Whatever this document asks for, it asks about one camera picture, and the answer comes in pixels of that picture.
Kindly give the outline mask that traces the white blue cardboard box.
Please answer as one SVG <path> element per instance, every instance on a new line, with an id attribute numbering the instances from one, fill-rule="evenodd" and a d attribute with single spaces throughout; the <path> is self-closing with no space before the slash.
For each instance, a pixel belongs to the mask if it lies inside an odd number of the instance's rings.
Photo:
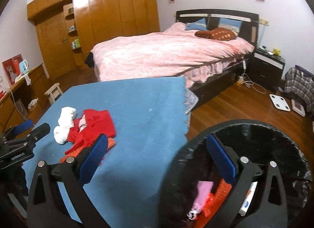
<path id="1" fill-rule="evenodd" d="M 258 185 L 258 182 L 255 181 L 255 182 L 252 182 L 249 189 L 248 189 L 248 192 L 244 198 L 244 201 L 242 203 L 242 206 L 241 208 L 239 209 L 238 213 L 241 215 L 241 216 L 245 216 L 247 211 L 248 211 L 248 208 L 250 207 L 250 204 L 252 202 L 252 199 L 253 199 L 253 196 L 254 196 L 254 193 L 256 191 L 256 187 Z"/>

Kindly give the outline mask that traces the white tissue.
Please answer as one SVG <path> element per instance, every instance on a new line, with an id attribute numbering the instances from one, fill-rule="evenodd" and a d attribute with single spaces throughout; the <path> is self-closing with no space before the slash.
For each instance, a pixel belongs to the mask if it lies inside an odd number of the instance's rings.
<path id="1" fill-rule="evenodd" d="M 76 109 L 73 107 L 67 106 L 61 109 L 61 114 L 58 118 L 58 125 L 53 131 L 54 139 L 58 144 L 63 145 L 66 143 L 70 129 L 74 127 L 75 116 Z"/>

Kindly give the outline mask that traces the red cloth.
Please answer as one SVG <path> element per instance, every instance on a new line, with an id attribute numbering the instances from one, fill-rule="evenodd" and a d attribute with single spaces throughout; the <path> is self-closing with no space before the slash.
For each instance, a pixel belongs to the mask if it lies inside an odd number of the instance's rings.
<path id="1" fill-rule="evenodd" d="M 85 147 L 90 147 L 100 134 L 107 136 L 108 149 L 115 145 L 114 137 L 117 134 L 109 111 L 84 110 L 82 117 L 74 120 L 74 127 L 69 131 L 67 141 L 73 145 L 65 155 L 77 157 Z"/>

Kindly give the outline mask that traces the orange bubble wrap sheet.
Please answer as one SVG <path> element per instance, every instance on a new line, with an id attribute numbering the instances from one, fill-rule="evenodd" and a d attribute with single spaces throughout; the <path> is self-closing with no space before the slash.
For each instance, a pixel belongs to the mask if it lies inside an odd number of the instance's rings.
<path id="1" fill-rule="evenodd" d="M 194 227 L 202 228 L 213 218 L 214 214 L 218 211 L 220 206 L 224 203 L 224 200 L 227 198 L 228 194 L 232 189 L 232 185 L 220 179 L 217 184 L 217 189 L 213 192 L 211 191 L 206 200 L 204 209 L 196 218 L 194 222 Z"/>

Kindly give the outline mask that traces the wooden side cabinet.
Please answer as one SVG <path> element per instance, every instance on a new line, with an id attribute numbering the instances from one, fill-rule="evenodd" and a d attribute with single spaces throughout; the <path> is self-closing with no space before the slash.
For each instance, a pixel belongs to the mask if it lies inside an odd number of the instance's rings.
<path id="1" fill-rule="evenodd" d="M 29 78 L 30 85 L 27 85 L 25 79 L 21 79 L 1 98 L 1 132 L 27 119 L 36 124 L 49 108 L 45 92 L 51 83 L 44 66 L 41 64 L 31 69 Z"/>

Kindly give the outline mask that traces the small wooden stool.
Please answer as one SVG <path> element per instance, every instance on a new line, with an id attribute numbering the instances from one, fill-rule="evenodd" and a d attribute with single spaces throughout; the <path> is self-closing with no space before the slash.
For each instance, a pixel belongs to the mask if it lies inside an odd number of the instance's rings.
<path id="1" fill-rule="evenodd" d="M 44 95 L 48 97 L 49 103 L 53 105 L 56 100 L 63 95 L 63 91 L 60 88 L 60 84 L 55 83 L 44 93 Z"/>

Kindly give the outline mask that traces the red poster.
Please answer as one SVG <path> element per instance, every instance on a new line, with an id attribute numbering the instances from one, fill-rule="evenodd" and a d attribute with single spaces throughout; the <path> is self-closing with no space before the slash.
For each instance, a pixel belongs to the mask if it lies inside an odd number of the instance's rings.
<path id="1" fill-rule="evenodd" d="M 19 64 L 22 61 L 22 55 L 19 54 L 2 62 L 10 86 L 15 84 L 15 79 L 20 74 Z"/>

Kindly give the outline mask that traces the blue electric kettle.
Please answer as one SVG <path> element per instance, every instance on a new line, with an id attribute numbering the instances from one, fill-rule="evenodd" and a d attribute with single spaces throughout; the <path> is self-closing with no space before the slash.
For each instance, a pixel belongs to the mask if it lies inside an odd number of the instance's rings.
<path id="1" fill-rule="evenodd" d="M 23 59 L 19 63 L 19 70 L 21 74 L 27 74 L 29 72 L 29 63 L 26 59 Z"/>

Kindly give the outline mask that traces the blue table cloth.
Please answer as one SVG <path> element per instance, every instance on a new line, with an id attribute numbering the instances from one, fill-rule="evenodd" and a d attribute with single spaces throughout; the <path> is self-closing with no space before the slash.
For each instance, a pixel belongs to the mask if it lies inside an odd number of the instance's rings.
<path id="1" fill-rule="evenodd" d="M 70 149 L 53 136 L 63 107 L 78 115 L 108 110 L 116 137 L 90 183 L 83 186 L 108 227 L 157 227 L 160 186 L 170 162 L 186 143 L 185 79 L 142 78 L 70 88 L 38 121 L 48 135 L 36 142 L 23 169 L 29 186 L 39 161 L 58 164 Z"/>

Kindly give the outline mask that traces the black white nightstand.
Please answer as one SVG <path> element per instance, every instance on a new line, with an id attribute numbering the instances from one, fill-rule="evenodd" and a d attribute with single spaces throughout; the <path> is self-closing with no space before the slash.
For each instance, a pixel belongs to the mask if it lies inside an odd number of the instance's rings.
<path id="1" fill-rule="evenodd" d="M 278 90 L 284 67 L 283 58 L 270 55 L 257 48 L 250 59 L 248 76 L 254 82 L 275 93 Z"/>

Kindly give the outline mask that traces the yellow plush toy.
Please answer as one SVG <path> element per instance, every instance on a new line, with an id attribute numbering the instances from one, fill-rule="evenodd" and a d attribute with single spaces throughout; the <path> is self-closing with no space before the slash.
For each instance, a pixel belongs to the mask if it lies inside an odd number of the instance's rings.
<path id="1" fill-rule="evenodd" d="M 278 48 L 273 48 L 272 54 L 274 57 L 281 57 L 281 50 Z"/>

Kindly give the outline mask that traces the pink quilt bed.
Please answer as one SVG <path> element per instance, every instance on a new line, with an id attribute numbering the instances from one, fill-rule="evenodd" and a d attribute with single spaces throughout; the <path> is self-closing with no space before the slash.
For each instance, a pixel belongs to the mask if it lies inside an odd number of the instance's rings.
<path id="1" fill-rule="evenodd" d="M 200 38 L 182 22 L 164 32 L 116 37 L 96 44 L 94 70 L 99 81 L 185 77 L 186 88 L 222 74 L 230 64 L 254 51 L 243 38 Z"/>

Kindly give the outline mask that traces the brown dotted pillow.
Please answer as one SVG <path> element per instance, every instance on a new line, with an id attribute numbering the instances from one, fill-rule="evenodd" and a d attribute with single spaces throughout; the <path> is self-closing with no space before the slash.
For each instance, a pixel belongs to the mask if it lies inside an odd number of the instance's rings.
<path id="1" fill-rule="evenodd" d="M 203 30 L 195 32 L 195 36 L 199 38 L 230 41 L 235 39 L 238 34 L 226 28 L 215 28 L 213 30 Z"/>

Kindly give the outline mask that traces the black bed headboard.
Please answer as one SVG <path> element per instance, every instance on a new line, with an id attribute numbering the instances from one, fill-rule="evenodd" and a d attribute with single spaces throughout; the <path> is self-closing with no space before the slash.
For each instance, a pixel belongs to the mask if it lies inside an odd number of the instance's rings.
<path id="1" fill-rule="evenodd" d="M 250 12 L 224 9 L 192 9 L 176 12 L 176 21 L 192 23 L 205 19 L 208 30 L 219 26 L 235 27 L 238 36 L 252 44 L 258 43 L 259 15 Z"/>

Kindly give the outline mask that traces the blue pillow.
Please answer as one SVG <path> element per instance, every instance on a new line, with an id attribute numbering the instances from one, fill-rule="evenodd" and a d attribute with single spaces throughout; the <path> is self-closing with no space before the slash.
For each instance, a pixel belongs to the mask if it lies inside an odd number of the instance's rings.
<path id="1" fill-rule="evenodd" d="M 206 19 L 202 18 L 198 21 L 187 23 L 185 30 L 206 31 L 207 30 Z"/>
<path id="2" fill-rule="evenodd" d="M 234 19 L 227 19 L 227 18 L 220 18 L 218 27 L 225 28 L 228 30 L 232 30 L 239 34 L 242 26 L 242 21 L 234 20 Z"/>

